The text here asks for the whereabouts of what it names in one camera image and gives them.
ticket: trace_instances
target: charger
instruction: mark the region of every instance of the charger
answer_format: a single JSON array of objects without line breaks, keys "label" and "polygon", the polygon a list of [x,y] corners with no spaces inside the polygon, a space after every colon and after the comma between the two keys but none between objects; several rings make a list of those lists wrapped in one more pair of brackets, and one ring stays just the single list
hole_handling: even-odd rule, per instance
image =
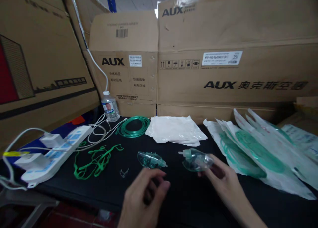
[{"label": "charger", "polygon": [[44,133],[44,136],[40,138],[40,141],[47,148],[60,147],[64,144],[64,139],[59,134]]},{"label": "charger", "polygon": [[47,165],[49,165],[50,160],[45,157],[41,153],[32,153],[32,154],[25,154],[17,161],[15,161],[15,165],[19,166],[20,168],[28,171],[28,170],[42,170]]}]

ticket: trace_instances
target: black table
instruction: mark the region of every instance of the black table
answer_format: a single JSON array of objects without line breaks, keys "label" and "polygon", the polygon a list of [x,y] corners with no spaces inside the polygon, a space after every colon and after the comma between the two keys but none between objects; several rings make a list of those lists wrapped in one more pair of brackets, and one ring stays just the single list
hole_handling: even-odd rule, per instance
[{"label": "black table", "polygon": [[[140,126],[139,121],[133,121],[128,129],[137,130]],[[204,125],[199,127],[208,139],[200,141],[201,146],[197,149],[204,153],[212,153],[226,163],[225,157],[206,127]],[[92,136],[91,140],[97,141],[98,137]],[[161,209],[160,223],[165,224],[165,227],[168,226],[167,224],[171,224],[171,227],[238,226],[211,183],[183,167],[183,157],[178,152],[188,149],[188,146],[170,142],[158,144],[147,135],[129,139],[114,133],[92,150],[102,145],[107,145],[106,148],[110,149],[116,144],[121,144],[124,150],[112,151],[110,162],[99,177],[77,180],[73,175],[75,156],[73,153],[53,178],[39,184],[35,189],[58,198],[73,199],[117,212],[121,209],[126,188],[142,169],[137,159],[138,151],[155,152],[167,163],[168,167],[162,170],[167,173],[166,179],[171,182],[171,188]],[[82,166],[90,161],[91,155],[84,151],[78,156],[77,164]],[[129,172],[125,178],[122,178],[119,171],[121,169],[126,171],[128,167]],[[268,227],[318,227],[318,200],[306,200],[280,192],[249,176],[238,175],[238,178],[247,198]]]}]

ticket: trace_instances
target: small clear plastic piece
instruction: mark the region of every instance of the small clear plastic piece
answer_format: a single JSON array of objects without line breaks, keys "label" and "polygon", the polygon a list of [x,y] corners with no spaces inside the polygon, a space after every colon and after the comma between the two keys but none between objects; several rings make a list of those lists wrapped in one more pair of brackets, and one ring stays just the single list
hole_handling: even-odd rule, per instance
[{"label": "small clear plastic piece", "polygon": [[207,168],[211,168],[214,164],[214,160],[207,154],[196,150],[195,148],[186,149],[182,152],[178,152],[185,157],[182,162],[183,166],[191,172],[204,171]]},{"label": "small clear plastic piece", "polygon": [[138,152],[138,161],[143,167],[155,169],[168,167],[166,162],[156,153],[150,152]]}]

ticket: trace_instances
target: white power strip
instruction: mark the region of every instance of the white power strip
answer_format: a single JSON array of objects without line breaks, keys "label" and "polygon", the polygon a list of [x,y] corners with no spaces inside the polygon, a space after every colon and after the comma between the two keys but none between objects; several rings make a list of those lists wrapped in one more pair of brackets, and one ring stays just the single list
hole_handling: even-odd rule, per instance
[{"label": "white power strip", "polygon": [[68,159],[72,152],[83,142],[83,140],[92,132],[91,126],[81,126],[72,131],[67,136],[67,143],[62,146],[54,148],[59,151],[49,151],[45,157],[49,158],[51,162],[42,170],[26,171],[21,179],[28,183],[28,188],[34,188],[39,183],[45,182],[52,178],[60,169],[62,164]]}]

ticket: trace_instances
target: finger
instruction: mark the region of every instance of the finger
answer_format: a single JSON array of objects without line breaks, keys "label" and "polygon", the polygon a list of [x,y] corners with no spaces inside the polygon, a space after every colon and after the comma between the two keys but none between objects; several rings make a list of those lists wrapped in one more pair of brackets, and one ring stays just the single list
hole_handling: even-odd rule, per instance
[{"label": "finger", "polygon": [[169,181],[164,181],[157,188],[155,197],[150,205],[150,208],[153,210],[154,214],[159,215],[161,205],[163,203],[163,200],[166,197],[166,194],[170,188],[170,185],[171,184]]},{"label": "finger", "polygon": [[215,176],[214,173],[209,168],[206,169],[204,173],[208,177],[208,179],[210,180],[213,186],[216,186],[220,182],[218,177]]},{"label": "finger", "polygon": [[156,177],[156,180],[159,182],[159,184],[164,181],[163,177]]},{"label": "finger", "polygon": [[143,197],[143,194],[152,178],[163,177],[166,173],[159,169],[146,169],[142,170],[134,183],[134,194]]},{"label": "finger", "polygon": [[216,156],[214,156],[213,154],[209,154],[209,156],[211,158],[213,158],[214,160],[214,164],[216,166],[218,166],[219,168],[221,168],[226,174],[229,172],[230,167],[228,165],[226,165],[224,162],[222,162],[220,159],[218,159]]},{"label": "finger", "polygon": [[151,196],[149,190],[146,190],[146,192],[145,192],[145,198],[146,198],[146,200],[147,200],[147,201],[149,202],[149,204],[150,204],[150,202],[152,201],[152,196]]},{"label": "finger", "polygon": [[152,180],[149,182],[148,188],[149,188],[151,191],[153,191],[153,194],[156,193],[157,186],[156,186],[156,184],[155,184]]}]

